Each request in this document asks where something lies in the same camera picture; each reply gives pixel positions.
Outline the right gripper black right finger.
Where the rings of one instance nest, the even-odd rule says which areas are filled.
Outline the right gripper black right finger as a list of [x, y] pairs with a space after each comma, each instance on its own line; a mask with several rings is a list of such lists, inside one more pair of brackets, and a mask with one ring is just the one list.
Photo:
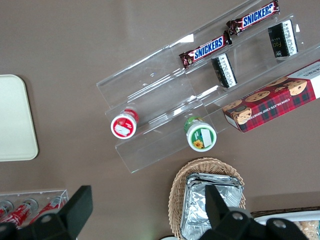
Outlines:
[[264, 240], [265, 227], [245, 209], [228, 207], [214, 185], [205, 187], [205, 211], [211, 229], [201, 240]]

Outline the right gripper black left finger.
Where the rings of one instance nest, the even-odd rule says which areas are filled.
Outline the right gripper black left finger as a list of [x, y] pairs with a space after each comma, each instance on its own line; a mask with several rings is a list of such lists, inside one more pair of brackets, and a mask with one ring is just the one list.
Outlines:
[[30, 224], [28, 239], [75, 240], [92, 212], [92, 187], [83, 185], [61, 209], [45, 211]]

